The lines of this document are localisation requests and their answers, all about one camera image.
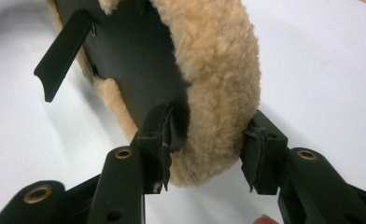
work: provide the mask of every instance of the brown plush fabric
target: brown plush fabric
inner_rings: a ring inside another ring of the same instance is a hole
[[[119,0],[100,0],[106,14]],[[230,168],[239,158],[243,130],[260,101],[259,48],[253,26],[240,0],[152,0],[170,28],[176,64],[187,89],[190,125],[187,144],[171,154],[171,182],[199,185]],[[50,10],[58,29],[61,21],[52,0]],[[119,121],[128,140],[136,127],[113,79],[89,75],[82,49],[77,60],[84,76]]]

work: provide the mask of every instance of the white background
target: white background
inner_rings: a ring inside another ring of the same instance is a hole
[[[290,147],[317,150],[366,190],[366,4],[245,4],[260,39],[260,109]],[[44,102],[33,71],[55,36],[44,1],[0,0],[0,211],[38,180],[70,189],[99,174],[106,153],[128,144],[76,63]],[[146,206],[148,223],[282,221],[275,196],[249,194],[239,163],[199,188],[147,196]]]

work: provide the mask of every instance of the plush toy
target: plush toy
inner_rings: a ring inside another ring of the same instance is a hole
[[[106,15],[120,0],[99,0]],[[187,87],[190,122],[187,141],[171,154],[171,182],[200,185],[235,164],[243,130],[260,101],[259,47],[240,0],[150,0],[169,28],[175,59]],[[55,1],[49,8],[63,25]],[[137,131],[115,79],[93,76],[83,48],[77,55],[84,77],[119,122],[128,140]]]

